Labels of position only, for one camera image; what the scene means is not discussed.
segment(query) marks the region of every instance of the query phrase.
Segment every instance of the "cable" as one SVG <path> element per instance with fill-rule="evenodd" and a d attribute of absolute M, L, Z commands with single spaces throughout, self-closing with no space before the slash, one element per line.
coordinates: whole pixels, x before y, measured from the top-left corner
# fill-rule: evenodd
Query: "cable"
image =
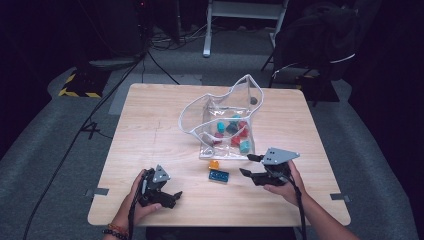
<path fill-rule="evenodd" d="M 147 52 L 150 56 L 150 58 L 153 60 L 153 62 L 164 72 L 166 73 L 166 75 L 168 75 L 169 78 L 172 79 L 172 81 L 174 81 L 177 85 L 180 85 L 179 82 L 177 82 L 177 80 L 175 80 L 171 75 L 169 75 L 169 73 L 167 71 L 165 71 L 165 69 L 163 69 L 157 62 L 156 60 L 153 58 L 152 54 L 150 54 L 150 52 Z"/>
<path fill-rule="evenodd" d="M 107 135 L 105 135 L 105 134 L 101 133 L 100 131 L 98 131 L 97 133 L 98 133 L 100 136 L 103 136 L 103 137 L 105 137 L 105 138 L 113 139 L 113 137 L 107 136 Z"/>
<path fill-rule="evenodd" d="M 303 208 L 303 203 L 302 203 L 302 192 L 300 191 L 299 187 L 296 186 L 296 182 L 294 181 L 293 176 L 290 177 L 286 177 L 283 175 L 283 177 L 289 181 L 291 183 L 291 185 L 293 185 L 294 191 L 296 192 L 296 200 L 297 200 L 297 205 L 299 207 L 299 214 L 300 214 L 300 221 L 302 224 L 302 239 L 303 240 L 307 240 L 307 236 L 306 236 L 306 221 L 305 221 L 305 210 Z"/>
<path fill-rule="evenodd" d="M 146 65 L 145 65 L 144 59 L 143 59 L 143 71 L 141 71 L 141 83 L 144 83 L 144 72 L 146 71 Z"/>
<path fill-rule="evenodd" d="M 91 19 L 90 15 L 88 14 L 87 10 L 85 9 L 84 5 L 81 3 L 80 0 L 78 0 L 78 3 L 81 7 L 81 9 L 83 10 L 85 16 L 87 17 L 88 21 L 90 22 L 91 26 L 93 27 L 94 31 L 96 32 L 97 36 L 100 38 L 100 40 L 103 42 L 103 44 L 114 54 L 118 55 L 118 56 L 122 56 L 122 57 L 134 57 L 137 55 L 140 55 L 143 53 L 143 51 L 141 51 L 138 54 L 135 55 L 126 55 L 126 54 L 121 54 L 120 52 L 114 50 L 107 42 L 106 40 L 102 37 L 102 35 L 100 34 L 99 30 L 97 30 L 96 25 L 94 24 L 94 21 Z"/>
<path fill-rule="evenodd" d="M 284 69 L 286 69 L 286 68 L 288 68 L 288 67 L 291 67 L 291 66 L 294 66 L 294 65 L 297 65 L 297 64 L 300 64 L 300 63 L 291 63 L 291 64 L 289 64 L 289 65 L 286 65 L 286 66 L 284 66 L 284 67 L 282 67 L 282 68 L 280 68 L 280 69 L 276 70 L 276 71 L 272 74 L 272 78 L 273 78 L 273 80 L 275 80 L 275 78 L 277 77 L 277 73 L 279 73 L 280 71 L 282 71 L 282 70 L 284 70 Z"/>
<path fill-rule="evenodd" d="M 218 19 L 219 17 L 213 18 L 211 22 L 214 22 L 216 19 Z M 198 28 L 197 30 L 194 30 L 192 32 L 186 33 L 184 35 L 182 35 L 180 37 L 180 41 L 182 41 L 183 43 L 179 44 L 177 47 L 171 48 L 174 45 L 174 42 L 171 43 L 171 39 L 169 37 L 153 37 L 152 38 L 152 42 L 155 43 L 163 43 L 163 42 L 167 42 L 168 46 L 166 47 L 162 47 L 162 46 L 157 46 L 154 45 L 153 49 L 158 50 L 158 51 L 165 51 L 165 50 L 177 50 L 179 48 L 184 47 L 185 45 L 187 45 L 188 43 L 194 42 L 199 38 L 204 38 L 206 37 L 206 26 L 207 24 L 204 24 L 202 27 Z"/>
<path fill-rule="evenodd" d="M 57 176 L 57 173 L 59 172 L 60 168 L 62 167 L 63 163 L 65 162 L 66 158 L 68 157 L 72 147 L 74 146 L 79 134 L 81 133 L 81 130 L 86 126 L 86 124 L 90 121 L 91 122 L 91 117 L 94 115 L 94 113 L 96 113 L 96 111 L 105 103 L 105 101 L 112 95 L 112 93 L 121 85 L 121 83 L 128 77 L 128 75 L 132 72 L 132 70 L 137 66 L 137 64 L 139 63 L 139 61 L 137 63 L 134 63 L 133 66 L 131 68 L 129 68 L 124 75 L 122 76 L 121 80 L 119 81 L 119 83 L 117 85 L 115 85 L 115 87 L 105 96 L 105 98 L 103 98 L 93 109 L 93 111 L 90 113 L 90 115 L 87 117 L 87 119 L 84 121 L 84 123 L 81 125 L 80 129 L 78 130 L 78 132 L 75 134 L 74 138 L 72 139 L 71 145 L 68 147 L 68 149 L 66 150 L 65 154 L 63 155 L 61 161 L 59 162 L 59 165 L 57 166 L 56 170 L 54 171 L 52 177 L 50 178 L 49 182 L 47 183 L 46 188 L 44 189 L 43 193 L 41 194 L 40 198 L 38 199 L 38 202 L 36 203 L 34 209 L 32 210 L 32 213 L 28 219 L 27 225 L 25 227 L 25 232 L 24 232 L 24 236 L 23 236 L 23 240 L 26 240 L 27 236 L 28 236 L 28 231 L 29 228 L 31 226 L 31 222 L 32 219 L 35 216 L 35 213 L 38 210 L 38 207 L 40 206 L 41 202 L 43 201 L 44 197 L 46 196 L 47 191 L 49 190 L 50 186 L 52 185 L 54 179 Z"/>
<path fill-rule="evenodd" d="M 138 183 L 137 191 L 135 192 L 133 201 L 131 203 L 130 210 L 128 212 L 128 240 L 132 239 L 133 235 L 133 229 L 134 229 L 134 212 L 135 212 L 135 205 L 137 204 L 137 197 L 138 193 L 140 192 L 141 186 L 143 186 L 143 182 L 146 180 L 147 174 L 144 173 L 143 176 L 141 176 L 141 180 Z"/>

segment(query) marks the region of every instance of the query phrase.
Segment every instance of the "transparent container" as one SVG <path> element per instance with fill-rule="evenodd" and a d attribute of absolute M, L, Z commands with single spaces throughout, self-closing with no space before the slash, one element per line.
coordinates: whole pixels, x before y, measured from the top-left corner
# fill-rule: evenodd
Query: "transparent container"
<path fill-rule="evenodd" d="M 252 76 L 245 75 L 225 95 L 207 93 L 188 104 L 178 124 L 201 142 L 200 159 L 247 160 L 255 154 L 252 115 L 263 98 Z"/>

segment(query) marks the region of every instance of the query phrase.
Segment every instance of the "dark background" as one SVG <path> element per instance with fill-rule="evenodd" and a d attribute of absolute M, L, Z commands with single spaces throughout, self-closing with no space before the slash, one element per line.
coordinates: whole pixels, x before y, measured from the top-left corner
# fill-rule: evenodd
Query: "dark background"
<path fill-rule="evenodd" d="M 82 2 L 95 16 L 94 23 L 88 21 L 77 1 L 1 1 L 0 157 L 50 101 L 47 86 L 52 79 L 71 67 L 86 66 L 88 60 L 112 56 L 92 24 L 97 29 L 134 29 L 127 26 L 131 19 L 112 21 L 114 26 L 106 23 L 96 12 L 94 1 Z M 180 0 L 183 28 L 205 23 L 206 2 Z M 292 0 L 283 26 L 312 2 L 316 1 Z M 372 20 L 372 16 L 367 19 L 369 30 L 344 76 L 352 86 L 349 103 L 373 134 L 409 196 L 423 238 L 423 2 L 382 1 Z M 66 40 L 64 34 L 75 38 Z M 138 38 L 133 40 L 133 45 L 126 46 L 130 52 L 140 47 Z M 122 47 L 120 44 L 116 42 L 115 47 Z"/>

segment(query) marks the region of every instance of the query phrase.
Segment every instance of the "yellow black tape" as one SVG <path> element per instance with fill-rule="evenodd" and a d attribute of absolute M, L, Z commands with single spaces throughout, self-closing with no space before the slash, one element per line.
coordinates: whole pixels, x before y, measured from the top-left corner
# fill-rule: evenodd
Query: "yellow black tape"
<path fill-rule="evenodd" d="M 78 77 L 76 71 L 72 72 L 72 74 L 66 79 L 65 84 L 62 87 L 62 90 L 59 92 L 59 96 L 71 96 L 71 97 L 102 97 L 102 89 L 97 89 L 93 91 L 93 89 L 84 89 L 84 85 L 79 83 L 81 79 Z"/>

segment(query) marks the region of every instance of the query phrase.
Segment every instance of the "hazard tape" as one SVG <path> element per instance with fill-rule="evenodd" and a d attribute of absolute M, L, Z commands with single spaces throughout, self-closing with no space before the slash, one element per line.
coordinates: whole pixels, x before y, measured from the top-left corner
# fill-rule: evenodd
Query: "hazard tape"
<path fill-rule="evenodd" d="M 86 91 L 68 91 L 68 88 L 71 84 L 76 81 L 76 72 L 74 71 L 68 79 L 66 79 L 65 84 L 62 87 L 62 90 L 59 92 L 59 96 L 70 96 L 70 97 L 95 97 L 101 98 L 102 94 L 97 92 L 86 92 Z"/>

